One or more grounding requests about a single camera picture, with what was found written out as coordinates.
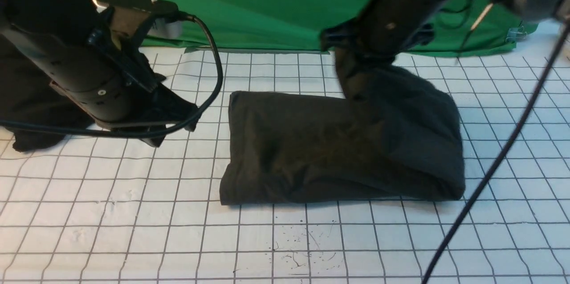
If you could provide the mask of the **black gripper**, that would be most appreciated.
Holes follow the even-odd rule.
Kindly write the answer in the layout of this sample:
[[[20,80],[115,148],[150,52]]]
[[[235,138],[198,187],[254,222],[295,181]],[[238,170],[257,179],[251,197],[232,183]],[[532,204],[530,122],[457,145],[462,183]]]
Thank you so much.
[[[107,21],[3,21],[1,33],[112,135],[161,135],[140,139],[159,148],[194,133],[198,106],[159,82],[138,50],[144,39],[124,38]]]

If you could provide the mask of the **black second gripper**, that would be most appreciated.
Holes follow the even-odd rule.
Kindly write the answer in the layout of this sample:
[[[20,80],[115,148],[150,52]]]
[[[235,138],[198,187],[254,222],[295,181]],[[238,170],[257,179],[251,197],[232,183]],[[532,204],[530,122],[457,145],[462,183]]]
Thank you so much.
[[[390,58],[435,38],[431,18],[448,0],[369,0],[358,16],[320,33],[320,49]]]

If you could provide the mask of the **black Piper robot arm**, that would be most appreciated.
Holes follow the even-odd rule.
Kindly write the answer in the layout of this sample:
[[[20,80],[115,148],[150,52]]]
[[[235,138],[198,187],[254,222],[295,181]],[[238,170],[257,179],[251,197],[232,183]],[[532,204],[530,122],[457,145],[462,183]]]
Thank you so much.
[[[96,124],[161,146],[167,125],[201,115],[157,79],[139,48],[155,24],[178,22],[167,0],[1,0],[1,30]]]

